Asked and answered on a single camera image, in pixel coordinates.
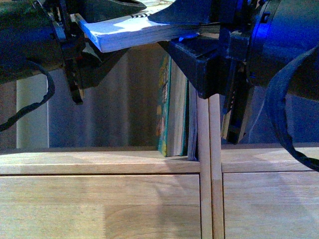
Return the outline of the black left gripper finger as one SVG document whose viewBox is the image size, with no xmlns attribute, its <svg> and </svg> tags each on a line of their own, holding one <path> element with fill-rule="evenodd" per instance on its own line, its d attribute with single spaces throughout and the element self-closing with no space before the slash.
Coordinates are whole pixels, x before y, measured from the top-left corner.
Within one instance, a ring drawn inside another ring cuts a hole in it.
<svg viewBox="0 0 319 239">
<path fill-rule="evenodd" d="M 170 6 L 149 16 L 163 24 L 231 23 L 239 9 L 238 0 L 176 0 Z"/>
</svg>

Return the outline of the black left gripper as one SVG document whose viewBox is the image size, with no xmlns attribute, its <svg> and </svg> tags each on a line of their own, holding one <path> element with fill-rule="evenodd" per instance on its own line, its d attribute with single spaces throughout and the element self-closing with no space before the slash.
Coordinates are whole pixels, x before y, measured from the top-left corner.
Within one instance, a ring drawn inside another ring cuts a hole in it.
<svg viewBox="0 0 319 239">
<path fill-rule="evenodd" d="M 86 22 L 101 22 L 139 13 L 147 6 L 137 0 L 39 0 L 37 3 L 53 21 L 69 91 L 73 102 L 81 105 L 84 90 L 98 86 L 125 52 L 100 52 L 85 38 L 71 15 L 78 13 Z"/>
</svg>

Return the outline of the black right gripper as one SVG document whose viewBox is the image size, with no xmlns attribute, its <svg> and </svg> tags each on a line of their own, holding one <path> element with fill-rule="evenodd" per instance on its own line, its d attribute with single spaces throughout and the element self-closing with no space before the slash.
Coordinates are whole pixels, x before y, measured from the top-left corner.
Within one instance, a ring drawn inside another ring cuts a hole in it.
<svg viewBox="0 0 319 239">
<path fill-rule="evenodd" d="M 272 21 L 278 2 L 239 0 L 238 6 L 231 23 L 215 22 L 220 27 L 217 39 L 198 36 L 164 45 L 201 98 L 225 96 L 222 137 L 233 144 L 245 136 L 250 117 L 260 51 L 256 37 Z"/>
</svg>

